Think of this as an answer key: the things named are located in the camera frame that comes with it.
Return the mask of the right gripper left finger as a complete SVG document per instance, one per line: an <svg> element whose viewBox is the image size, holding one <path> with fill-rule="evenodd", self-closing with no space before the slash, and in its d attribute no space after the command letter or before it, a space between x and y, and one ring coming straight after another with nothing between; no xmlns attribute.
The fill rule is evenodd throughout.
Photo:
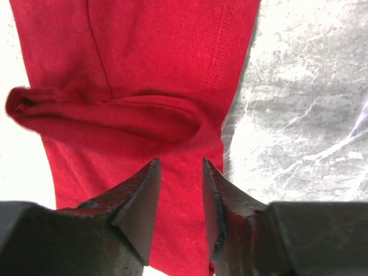
<svg viewBox="0 0 368 276"><path fill-rule="evenodd" d="M142 275L150 261L161 184L154 159L126 181L78 205L78 214L97 218L111 236L103 249L114 260L113 275Z"/></svg>

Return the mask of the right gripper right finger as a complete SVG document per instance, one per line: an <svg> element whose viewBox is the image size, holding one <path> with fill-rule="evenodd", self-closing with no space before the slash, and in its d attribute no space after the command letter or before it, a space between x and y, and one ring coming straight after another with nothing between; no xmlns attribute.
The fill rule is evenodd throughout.
<svg viewBox="0 0 368 276"><path fill-rule="evenodd" d="M216 275L252 275L249 218L267 205L228 181L207 158L202 160L202 200L210 260Z"/></svg>

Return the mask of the dark red t-shirt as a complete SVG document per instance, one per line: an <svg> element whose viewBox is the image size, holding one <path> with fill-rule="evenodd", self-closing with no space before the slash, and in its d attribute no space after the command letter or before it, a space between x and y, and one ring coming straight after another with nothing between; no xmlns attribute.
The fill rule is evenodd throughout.
<svg viewBox="0 0 368 276"><path fill-rule="evenodd" d="M150 264L213 275L202 159L223 165L221 127L258 1L11 1L30 86L6 113L38 132L56 206L68 208L154 158L162 184Z"/></svg>

